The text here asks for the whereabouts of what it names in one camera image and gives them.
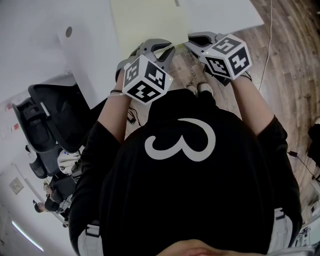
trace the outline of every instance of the fluorescent light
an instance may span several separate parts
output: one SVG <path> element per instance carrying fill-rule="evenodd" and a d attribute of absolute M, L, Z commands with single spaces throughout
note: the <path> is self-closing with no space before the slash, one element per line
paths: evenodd
<path fill-rule="evenodd" d="M 38 247 L 41 251 L 44 251 L 44 249 L 42 249 L 39 245 L 37 245 L 37 243 L 36 243 L 35 241 L 33 241 L 29 236 L 27 236 L 27 235 L 25 234 L 25 232 L 23 232 L 23 231 L 20 229 L 20 227 L 18 227 L 18 225 L 17 225 L 14 221 L 12 221 L 12 225 L 14 225 L 15 228 L 16 228 L 17 230 L 19 230 L 20 233 L 21 233 L 22 235 L 24 235 L 24 237 L 25 237 L 26 239 L 28 239 L 31 243 L 33 243 L 33 244 L 34 244 L 36 247 Z"/>

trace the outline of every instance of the white desk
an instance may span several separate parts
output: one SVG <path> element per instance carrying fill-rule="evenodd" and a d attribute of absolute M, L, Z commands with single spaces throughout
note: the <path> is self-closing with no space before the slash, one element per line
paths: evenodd
<path fill-rule="evenodd" d="M 211 31 L 228 34 L 260 26 L 261 17 L 250 0 L 179 0 L 189 33 Z M 77 1 L 76 10 L 65 11 L 58 36 L 66 61 L 92 109 L 115 86 L 121 53 L 108 0 Z M 72 27 L 72 36 L 66 29 Z"/>

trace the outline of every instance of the shoe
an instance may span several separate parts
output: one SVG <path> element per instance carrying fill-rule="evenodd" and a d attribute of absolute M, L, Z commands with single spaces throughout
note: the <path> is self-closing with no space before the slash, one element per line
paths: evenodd
<path fill-rule="evenodd" d="M 212 97 L 214 96 L 214 90 L 212 90 L 211 86 L 209 84 L 207 84 L 207 83 L 199 84 L 198 91 L 199 91 L 199 93 L 207 91 L 207 92 L 210 92 L 212 94 Z"/>
<path fill-rule="evenodd" d="M 194 87 L 193 85 L 188 85 L 186 87 L 186 89 L 188 89 L 190 92 L 192 92 L 196 97 L 198 97 L 198 90 L 196 87 Z"/>

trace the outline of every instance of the black office chair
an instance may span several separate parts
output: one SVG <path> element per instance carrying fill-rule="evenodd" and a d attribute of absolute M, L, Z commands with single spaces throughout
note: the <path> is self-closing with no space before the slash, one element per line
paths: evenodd
<path fill-rule="evenodd" d="M 12 104 L 20 127 L 31 148 L 37 153 L 47 152 L 56 146 L 46 124 L 46 113 L 30 97 L 19 105 Z"/>
<path fill-rule="evenodd" d="M 52 186 L 53 190 L 58 190 L 63 200 L 72 195 L 76 189 L 76 183 L 71 176 L 55 179 L 54 182 L 50 182 L 50 186 Z"/>
<path fill-rule="evenodd" d="M 45 113 L 44 123 L 52 136 L 69 153 L 75 153 L 86 144 L 89 131 L 106 102 L 90 109 L 78 85 L 36 84 L 29 86 L 28 92 L 35 105 Z"/>
<path fill-rule="evenodd" d="M 29 163 L 29 166 L 35 176 L 37 176 L 39 179 L 45 179 L 48 177 L 47 171 L 42 166 L 42 162 L 39 157 L 36 158 L 36 160 L 32 163 Z"/>
<path fill-rule="evenodd" d="M 55 145 L 50 151 L 36 154 L 36 160 L 30 163 L 29 166 L 39 179 L 45 179 L 48 176 L 57 176 L 57 178 L 64 178 L 66 176 L 61 172 L 58 165 L 58 156 L 61 151 L 61 146 Z"/>
<path fill-rule="evenodd" d="M 46 173 L 49 177 L 61 173 L 58 165 L 58 157 L 62 150 L 62 147 L 57 144 L 50 151 L 36 154 L 37 159 L 39 158 L 41 160 L 42 166 L 46 170 Z"/>

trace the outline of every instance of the floor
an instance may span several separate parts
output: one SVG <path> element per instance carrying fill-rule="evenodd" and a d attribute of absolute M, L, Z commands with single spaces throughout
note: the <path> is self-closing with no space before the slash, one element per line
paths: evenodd
<path fill-rule="evenodd" d="M 314 0 L 272 0 L 273 30 L 270 59 L 261 83 L 270 39 L 270 0 L 251 0 L 265 25 L 243 30 L 234 35 L 247 42 L 253 66 L 252 79 L 288 133 L 288 150 L 298 152 L 300 159 L 315 175 L 320 174 L 314 161 L 307 157 L 311 144 L 310 127 L 320 117 L 320 17 Z M 170 66 L 174 78 L 171 90 L 188 84 L 208 82 L 214 90 L 218 107 L 235 113 L 239 109 L 230 85 L 224 87 L 204 75 L 203 66 L 183 46 L 177 48 Z M 140 123 L 148 120 L 149 107 L 132 104 Z M 139 126 L 127 126 L 127 136 Z M 311 218 L 310 204 L 318 199 L 310 185 L 312 175 L 297 159 L 289 156 L 300 187 L 303 220 Z"/>

